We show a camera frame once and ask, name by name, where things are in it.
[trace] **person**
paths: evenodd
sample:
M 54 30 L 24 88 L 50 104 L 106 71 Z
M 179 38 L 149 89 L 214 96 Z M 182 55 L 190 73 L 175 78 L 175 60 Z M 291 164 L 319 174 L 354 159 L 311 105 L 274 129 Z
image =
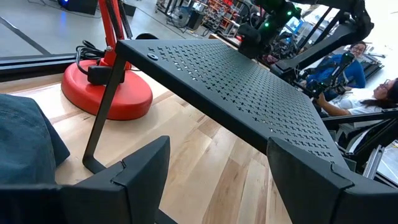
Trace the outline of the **person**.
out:
M 322 118 L 329 116 L 359 115 L 378 113 L 383 109 L 395 108 L 398 105 L 398 78 L 386 80 L 373 91 L 353 88 L 331 101 L 322 93 L 316 100 L 315 108 Z M 341 129 L 348 134 L 356 129 L 376 124 L 380 121 L 363 121 L 352 124 L 332 125 L 329 130 Z
M 344 76 L 346 78 L 347 82 L 350 82 L 350 84 L 347 85 L 346 90 L 350 90 L 351 88 L 365 88 L 366 80 L 365 80 L 365 74 L 363 71 L 363 67 L 360 64 L 360 62 L 357 60 L 363 52 L 366 50 L 366 44 L 363 41 L 360 41 L 356 44 L 353 44 L 350 47 L 350 52 L 355 56 L 355 60 L 351 65 L 349 65 L 345 70 L 344 70 Z M 342 55 L 334 55 L 332 56 L 329 60 L 327 60 L 323 64 L 331 63 L 331 62 L 336 62 L 340 63 Z M 306 80 L 302 82 L 302 85 L 308 85 L 312 80 L 316 80 L 318 82 L 326 79 L 331 75 L 331 73 L 334 71 L 334 68 L 326 68 L 324 70 L 320 70 L 318 73 L 314 75 L 309 75 Z M 336 98 L 338 94 L 330 90 L 325 93 L 325 97 L 327 100 L 332 100 Z

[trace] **black power adapter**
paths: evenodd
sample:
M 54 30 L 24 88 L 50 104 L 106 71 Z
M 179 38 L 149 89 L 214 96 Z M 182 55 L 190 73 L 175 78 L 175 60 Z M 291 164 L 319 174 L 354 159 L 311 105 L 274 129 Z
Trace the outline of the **black power adapter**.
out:
M 112 67 L 92 65 L 88 67 L 87 80 L 93 85 L 106 85 L 111 78 Z M 120 83 L 124 83 L 124 75 L 120 79 Z

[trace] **teal fabric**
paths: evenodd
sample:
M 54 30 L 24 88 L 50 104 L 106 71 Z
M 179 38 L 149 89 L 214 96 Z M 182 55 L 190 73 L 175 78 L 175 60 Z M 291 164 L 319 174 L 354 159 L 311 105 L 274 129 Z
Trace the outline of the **teal fabric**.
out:
M 69 155 L 33 99 L 0 95 L 0 183 L 54 184 Z

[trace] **black perforated metal stand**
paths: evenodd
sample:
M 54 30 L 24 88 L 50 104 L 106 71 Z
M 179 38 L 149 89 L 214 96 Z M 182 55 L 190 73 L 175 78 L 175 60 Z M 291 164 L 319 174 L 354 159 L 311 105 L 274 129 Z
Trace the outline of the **black perforated metal stand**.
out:
M 125 64 L 126 64 L 125 60 L 123 60 L 119 56 L 116 57 L 112 69 L 111 78 L 108 80 L 108 84 L 106 85 L 105 92 L 102 97 L 97 116 L 95 118 L 93 129 L 91 130 L 90 138 L 88 139 L 86 150 L 83 155 L 83 165 L 94 174 L 105 169 L 105 166 L 102 165 L 100 161 L 95 159 L 94 152 L 97 147 L 98 140 L 100 140 L 101 132 L 104 127 L 109 109 L 111 107 L 114 94 L 119 85 L 119 81 L 121 77 L 124 75 Z M 172 220 L 168 215 L 166 215 L 164 212 L 162 212 L 159 209 L 156 216 L 156 223 L 176 224 L 177 222 Z
M 94 158 L 126 61 L 207 116 L 266 153 L 270 137 L 348 169 L 310 99 L 219 40 L 124 40 L 88 140 L 83 163 L 97 173 Z M 175 223 L 159 210 L 158 223 Z

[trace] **white shirt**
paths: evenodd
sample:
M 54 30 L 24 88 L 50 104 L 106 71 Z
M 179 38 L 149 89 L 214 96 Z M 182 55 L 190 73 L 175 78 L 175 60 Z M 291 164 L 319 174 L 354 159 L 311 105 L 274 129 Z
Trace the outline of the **white shirt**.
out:
M 343 95 L 337 96 L 335 99 L 329 101 L 329 103 L 340 109 L 348 110 L 352 115 L 381 112 L 382 108 L 378 106 L 363 105 L 361 103 L 363 100 L 375 100 L 375 98 L 373 97 L 373 90 L 353 88 L 352 90 L 347 91 Z M 348 134 L 354 129 L 376 124 L 380 121 L 381 120 L 356 122 L 351 124 L 341 124 L 340 128 L 346 134 Z

